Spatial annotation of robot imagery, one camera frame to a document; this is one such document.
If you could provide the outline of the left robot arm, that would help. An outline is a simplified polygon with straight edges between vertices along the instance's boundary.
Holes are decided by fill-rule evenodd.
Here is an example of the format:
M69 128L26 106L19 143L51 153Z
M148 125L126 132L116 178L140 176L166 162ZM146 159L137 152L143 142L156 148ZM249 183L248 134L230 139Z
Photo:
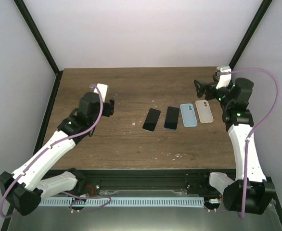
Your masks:
M74 198L86 197L85 176L71 168L64 173L44 179L45 174L67 152L86 136L92 136L102 116L114 113L114 101L105 102L108 86L93 85L94 91L86 93L57 127L52 137L26 163L12 173L0 175L1 204L9 202L17 213L26 216L32 213L44 199L59 193Z

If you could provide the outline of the light blue phone case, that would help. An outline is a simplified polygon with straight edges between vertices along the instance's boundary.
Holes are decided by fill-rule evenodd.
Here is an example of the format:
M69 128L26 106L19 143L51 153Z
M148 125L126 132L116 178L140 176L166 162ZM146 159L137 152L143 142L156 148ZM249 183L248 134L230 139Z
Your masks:
M184 127L192 128L198 125L194 107L191 103L181 104L180 111Z

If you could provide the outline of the beige phone case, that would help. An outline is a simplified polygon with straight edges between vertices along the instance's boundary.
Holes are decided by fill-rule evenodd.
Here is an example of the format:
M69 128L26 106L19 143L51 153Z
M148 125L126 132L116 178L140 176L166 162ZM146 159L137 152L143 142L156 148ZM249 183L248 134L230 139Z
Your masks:
M201 123L212 123L214 122L213 115L207 100L197 100L195 102L196 109L199 115Z

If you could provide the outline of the phone with black screen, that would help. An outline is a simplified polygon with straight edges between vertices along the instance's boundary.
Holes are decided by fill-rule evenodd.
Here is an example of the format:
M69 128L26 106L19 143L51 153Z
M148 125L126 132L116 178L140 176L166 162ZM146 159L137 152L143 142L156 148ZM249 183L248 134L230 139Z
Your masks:
M178 118L179 118L179 108L169 106L167 108L164 128L170 130L176 130L178 126Z

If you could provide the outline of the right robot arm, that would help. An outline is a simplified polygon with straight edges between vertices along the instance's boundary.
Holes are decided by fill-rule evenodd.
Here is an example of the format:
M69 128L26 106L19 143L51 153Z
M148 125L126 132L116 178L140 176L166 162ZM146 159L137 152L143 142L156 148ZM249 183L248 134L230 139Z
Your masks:
M217 190L222 195L226 210L261 215L276 193L272 180L263 173L254 142L254 125L248 110L253 82L238 78L225 84L215 79L211 83L194 81L197 96L206 100L216 99L222 109L222 120L231 140L236 176L232 180L222 172L211 172L201 181L201 189L207 194Z

